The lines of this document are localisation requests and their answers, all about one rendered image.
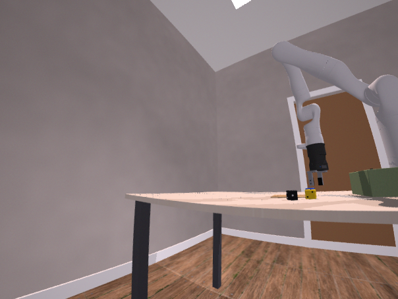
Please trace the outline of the yellow die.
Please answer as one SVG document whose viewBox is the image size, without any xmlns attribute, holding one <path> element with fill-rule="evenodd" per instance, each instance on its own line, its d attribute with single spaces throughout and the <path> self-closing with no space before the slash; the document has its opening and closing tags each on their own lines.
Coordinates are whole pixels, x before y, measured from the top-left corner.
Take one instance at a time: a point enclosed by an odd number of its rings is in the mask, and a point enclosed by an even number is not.
<svg viewBox="0 0 398 299">
<path fill-rule="evenodd" d="M 306 199 L 316 199 L 316 190 L 305 190 Z"/>
</svg>

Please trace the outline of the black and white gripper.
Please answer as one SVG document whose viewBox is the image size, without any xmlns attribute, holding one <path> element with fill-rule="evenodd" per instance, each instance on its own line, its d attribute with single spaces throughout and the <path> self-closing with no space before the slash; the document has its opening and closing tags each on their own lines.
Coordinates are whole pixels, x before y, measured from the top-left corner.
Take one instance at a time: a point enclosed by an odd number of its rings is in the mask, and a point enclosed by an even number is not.
<svg viewBox="0 0 398 299">
<path fill-rule="evenodd" d="M 297 144 L 297 149 L 307 150 L 310 160 L 308 173 L 309 186 L 314 186 L 313 174 L 318 174 L 318 185 L 324 185 L 322 173 L 329 170 L 326 161 L 326 149 L 321 133 L 313 133 L 305 136 L 305 144 Z"/>
</svg>

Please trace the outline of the black die with white pips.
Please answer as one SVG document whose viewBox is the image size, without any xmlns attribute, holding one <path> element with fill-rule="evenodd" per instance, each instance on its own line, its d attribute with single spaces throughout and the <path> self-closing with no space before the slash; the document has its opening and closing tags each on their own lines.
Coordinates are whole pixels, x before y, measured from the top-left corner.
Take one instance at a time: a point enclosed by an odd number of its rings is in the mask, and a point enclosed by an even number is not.
<svg viewBox="0 0 398 299">
<path fill-rule="evenodd" d="M 298 194 L 296 190 L 287 190 L 286 195 L 287 200 L 298 200 Z"/>
</svg>

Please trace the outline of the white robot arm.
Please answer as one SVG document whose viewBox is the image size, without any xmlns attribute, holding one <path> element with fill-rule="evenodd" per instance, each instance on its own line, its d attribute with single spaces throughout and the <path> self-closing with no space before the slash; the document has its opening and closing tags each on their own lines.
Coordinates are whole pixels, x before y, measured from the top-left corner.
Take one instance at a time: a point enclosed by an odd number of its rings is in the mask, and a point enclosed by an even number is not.
<svg viewBox="0 0 398 299">
<path fill-rule="evenodd" d="M 380 107 L 375 119 L 382 137 L 389 167 L 398 167 L 397 77 L 383 75 L 373 81 L 371 85 L 368 85 L 355 78 L 342 61 L 301 49 L 287 41 L 276 43 L 271 54 L 277 62 L 284 66 L 287 72 L 297 105 L 298 119 L 300 121 L 312 119 L 311 122 L 304 125 L 305 136 L 321 133 L 320 107 L 316 103 L 302 106 L 311 96 L 300 69 L 348 92 L 369 106 Z"/>
</svg>

